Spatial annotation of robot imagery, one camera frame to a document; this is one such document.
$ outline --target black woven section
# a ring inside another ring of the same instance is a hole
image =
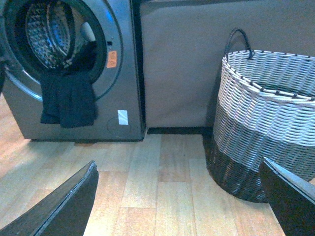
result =
[[[258,173],[220,152],[214,138],[211,140],[211,146],[210,155],[207,156],[207,168],[214,181],[237,198],[266,203]]]

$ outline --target laundry basket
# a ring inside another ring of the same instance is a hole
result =
[[[229,52],[236,32],[247,49]],[[315,58],[252,50],[234,29],[222,59],[207,167],[228,193],[266,202],[258,167],[267,157],[309,181],[315,177]]]

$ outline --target laminate flooring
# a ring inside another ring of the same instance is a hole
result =
[[[85,236],[284,236],[268,204],[239,200],[215,184],[201,135],[32,142],[3,96],[0,126],[0,228],[95,160],[99,182]]]

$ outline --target black panel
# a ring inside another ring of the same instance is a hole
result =
[[[98,171],[91,161],[75,175],[4,227],[3,236],[82,236],[95,199]]]
[[[268,202],[286,236],[315,233],[315,186],[265,158],[259,174]]]

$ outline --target washing machine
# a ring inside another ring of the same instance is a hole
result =
[[[144,138],[139,4],[130,0],[0,1],[3,95],[26,139]],[[41,123],[43,76],[66,71],[74,61],[80,62],[92,83],[94,124],[62,128]]]

